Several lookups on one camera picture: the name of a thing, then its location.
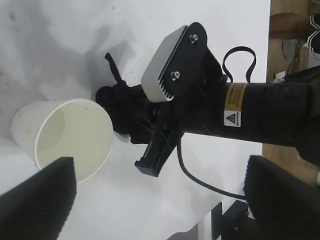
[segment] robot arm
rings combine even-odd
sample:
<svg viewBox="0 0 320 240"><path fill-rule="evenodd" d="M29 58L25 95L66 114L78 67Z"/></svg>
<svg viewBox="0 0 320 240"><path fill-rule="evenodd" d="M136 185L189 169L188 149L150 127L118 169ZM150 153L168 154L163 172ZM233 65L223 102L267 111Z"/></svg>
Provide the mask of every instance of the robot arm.
<svg viewBox="0 0 320 240"><path fill-rule="evenodd" d="M205 29L193 23L163 40L141 85L118 79L97 92L115 131L148 144L137 168L157 177L185 132L296 147L320 166L320 72L289 76L286 83L229 83L222 68L207 47Z"/></svg>

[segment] white table surface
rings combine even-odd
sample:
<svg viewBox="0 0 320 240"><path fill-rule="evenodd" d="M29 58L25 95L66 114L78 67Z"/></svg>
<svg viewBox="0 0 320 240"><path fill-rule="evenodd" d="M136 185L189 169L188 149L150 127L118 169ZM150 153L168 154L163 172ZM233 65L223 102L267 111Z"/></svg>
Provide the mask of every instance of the white table surface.
<svg viewBox="0 0 320 240"><path fill-rule="evenodd" d="M203 24L220 63L233 47L252 48L252 82L265 82L269 12L270 0L0 0L0 194L37 172L10 133L21 106L89 99L114 85L106 52L123 79L136 85L163 38L192 22ZM230 57L235 82L245 81L251 62L245 52ZM260 143L194 134L182 145L191 173L238 193L249 155L262 152ZM225 199L189 180L176 151L158 178L140 173L134 162L145 148L116 134L104 166L78 185L60 240L165 240Z"/></svg>

